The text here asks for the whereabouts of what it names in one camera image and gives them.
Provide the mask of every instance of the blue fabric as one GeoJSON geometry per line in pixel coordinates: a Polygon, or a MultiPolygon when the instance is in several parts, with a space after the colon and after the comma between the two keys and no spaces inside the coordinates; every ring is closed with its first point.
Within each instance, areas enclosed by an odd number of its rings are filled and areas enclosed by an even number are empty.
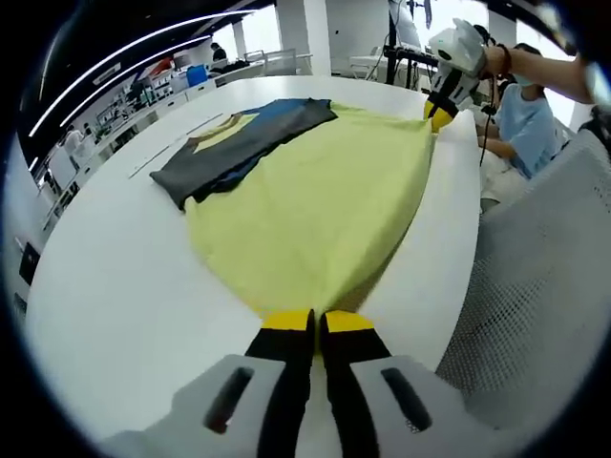
{"type": "MultiPolygon", "coordinates": [[[[257,115],[252,121],[242,127],[245,129],[257,129],[263,123],[266,123],[270,120],[273,120],[275,116],[284,115],[295,108],[304,105],[309,99],[308,98],[286,98],[286,99],[278,99],[274,100],[267,105],[264,105],[259,108],[254,108],[252,110],[246,110],[242,112],[243,115],[257,115]]],[[[317,100],[319,103],[328,106],[331,102],[330,100],[317,100]]],[[[243,166],[239,169],[229,172],[223,178],[217,180],[217,182],[213,186],[213,192],[222,193],[231,191],[236,187],[242,179],[250,173],[252,169],[259,163],[259,159],[265,156],[262,154],[260,156],[252,157],[243,166]]]]}
{"type": "Polygon", "coordinates": [[[511,163],[525,177],[532,178],[556,154],[556,126],[546,98],[527,101],[517,84],[507,87],[495,122],[500,139],[516,150],[511,163]]]}

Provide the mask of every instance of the folded clothing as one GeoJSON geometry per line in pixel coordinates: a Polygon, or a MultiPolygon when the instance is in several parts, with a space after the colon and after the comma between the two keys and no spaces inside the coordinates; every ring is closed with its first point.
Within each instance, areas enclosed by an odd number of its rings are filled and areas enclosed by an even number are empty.
{"type": "Polygon", "coordinates": [[[214,192],[219,180],[245,165],[246,169],[234,174],[229,183],[226,180],[222,189],[235,187],[259,158],[336,117],[328,101],[312,99],[295,103],[290,110],[280,111],[276,115],[265,115],[262,110],[236,133],[204,150],[198,150],[194,141],[188,141],[161,170],[151,173],[151,178],[167,191],[182,210],[187,198],[203,201],[214,192]]]}
{"type": "Polygon", "coordinates": [[[262,315],[322,313],[364,284],[422,198],[429,121],[331,109],[335,121],[263,157],[232,192],[185,202],[197,254],[262,315]]]}

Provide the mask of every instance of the window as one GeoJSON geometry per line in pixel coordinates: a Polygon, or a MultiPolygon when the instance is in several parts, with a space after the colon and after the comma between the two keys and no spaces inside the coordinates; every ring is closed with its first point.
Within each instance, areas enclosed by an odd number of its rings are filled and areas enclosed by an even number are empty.
{"type": "Polygon", "coordinates": [[[238,58],[236,38],[233,36],[233,26],[231,24],[223,27],[219,31],[215,31],[212,35],[212,41],[219,43],[219,46],[225,50],[229,62],[233,62],[238,58]]]}
{"type": "Polygon", "coordinates": [[[431,0],[431,11],[432,23],[428,30],[424,8],[416,8],[413,12],[413,23],[418,30],[420,44],[423,47],[429,46],[432,36],[444,29],[453,28],[455,17],[488,29],[488,8],[475,0],[431,0]]]}
{"type": "Polygon", "coordinates": [[[246,52],[273,52],[281,49],[276,8],[271,5],[242,20],[246,52]]]}
{"type": "MultiPolygon", "coordinates": [[[[573,60],[573,57],[567,55],[553,41],[520,21],[517,21],[516,38],[517,43],[526,43],[534,46],[541,51],[544,57],[557,60],[573,60]]],[[[545,95],[554,116],[565,126],[570,126],[573,111],[575,110],[575,102],[549,89],[545,90],[545,95]]]]}

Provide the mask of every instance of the gray mesh chair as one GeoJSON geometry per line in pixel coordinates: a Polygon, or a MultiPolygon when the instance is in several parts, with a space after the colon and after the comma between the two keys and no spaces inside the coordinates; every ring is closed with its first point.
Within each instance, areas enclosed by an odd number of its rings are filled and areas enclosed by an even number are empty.
{"type": "Polygon", "coordinates": [[[436,373],[502,432],[505,451],[560,415],[599,353],[611,319],[610,235],[611,166],[589,131],[517,201],[481,220],[467,297],[436,373]]]}
{"type": "Polygon", "coordinates": [[[264,58],[265,54],[263,53],[263,50],[247,52],[244,54],[244,60],[250,63],[262,61],[264,58]]]}
{"type": "Polygon", "coordinates": [[[297,74],[297,53],[295,50],[268,52],[264,56],[265,76],[297,74]]]}

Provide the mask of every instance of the ceiling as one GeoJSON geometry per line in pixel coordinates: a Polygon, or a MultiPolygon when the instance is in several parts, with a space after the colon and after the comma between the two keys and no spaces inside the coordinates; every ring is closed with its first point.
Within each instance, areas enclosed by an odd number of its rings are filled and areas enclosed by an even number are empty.
{"type": "Polygon", "coordinates": [[[96,89],[93,80],[114,64],[120,62],[121,68],[127,69],[173,45],[236,22],[241,16],[227,16],[180,27],[121,53],[70,91],[51,111],[36,134],[29,138],[32,127],[57,97],[103,58],[144,35],[179,22],[226,10],[259,9],[274,1],[65,0],[59,3],[68,11],[65,21],[50,42],[49,51],[41,54],[32,69],[31,83],[20,105],[19,134],[27,159],[44,156],[49,151],[60,135],[59,123],[96,89]]]}

